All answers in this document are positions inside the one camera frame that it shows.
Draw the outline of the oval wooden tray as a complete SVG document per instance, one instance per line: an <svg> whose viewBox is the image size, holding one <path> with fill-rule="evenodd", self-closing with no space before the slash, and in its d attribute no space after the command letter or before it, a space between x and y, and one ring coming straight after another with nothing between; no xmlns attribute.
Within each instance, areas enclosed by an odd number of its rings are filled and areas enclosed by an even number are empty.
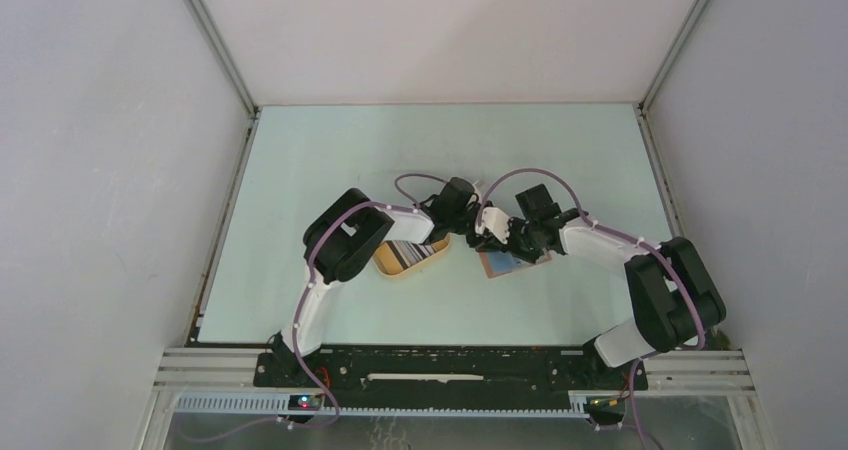
<svg viewBox="0 0 848 450"><path fill-rule="evenodd" d="M448 252L450 244L450 236L432 244L385 241L378 246L372 261L380 275L397 280L437 262Z"/></svg>

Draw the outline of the brown leather card holder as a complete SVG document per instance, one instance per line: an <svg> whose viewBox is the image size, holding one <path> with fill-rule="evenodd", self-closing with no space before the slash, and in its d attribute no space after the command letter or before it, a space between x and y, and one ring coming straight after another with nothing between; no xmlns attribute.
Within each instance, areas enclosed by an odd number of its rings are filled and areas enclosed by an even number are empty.
<svg viewBox="0 0 848 450"><path fill-rule="evenodd" d="M485 275L489 279L499 278L534 266L543 265L552 260L549 252L544 252L535 262L527 262L513 254L505 252L481 252L479 257Z"/></svg>

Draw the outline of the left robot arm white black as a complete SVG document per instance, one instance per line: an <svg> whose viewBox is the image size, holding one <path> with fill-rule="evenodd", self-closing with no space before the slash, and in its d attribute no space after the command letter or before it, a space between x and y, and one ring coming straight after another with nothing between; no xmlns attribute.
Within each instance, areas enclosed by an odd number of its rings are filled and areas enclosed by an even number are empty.
<svg viewBox="0 0 848 450"><path fill-rule="evenodd" d="M474 237L477 213L487 205L475 185L458 177L409 207L377 202L357 188L344 192L303 236L305 288L275 336L278 374L292 386L312 381L311 354L323 343L340 288L368 264L388 277L418 270L449 248L451 236Z"/></svg>

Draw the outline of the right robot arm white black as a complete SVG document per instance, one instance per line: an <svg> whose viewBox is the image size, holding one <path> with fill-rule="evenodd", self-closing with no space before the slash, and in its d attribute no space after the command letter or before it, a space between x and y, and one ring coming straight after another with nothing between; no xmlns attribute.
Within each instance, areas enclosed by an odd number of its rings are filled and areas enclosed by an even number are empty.
<svg viewBox="0 0 848 450"><path fill-rule="evenodd" d="M606 388L622 365L638 358L700 345L727 310L694 244L684 237L655 242L602 226L578 208L562 209L547 187L517 195L522 212L511 217L485 200L473 234L474 246L500 251L530 264L556 253L601 265L627 284L630 319L591 339L581 362L585 381Z"/></svg>

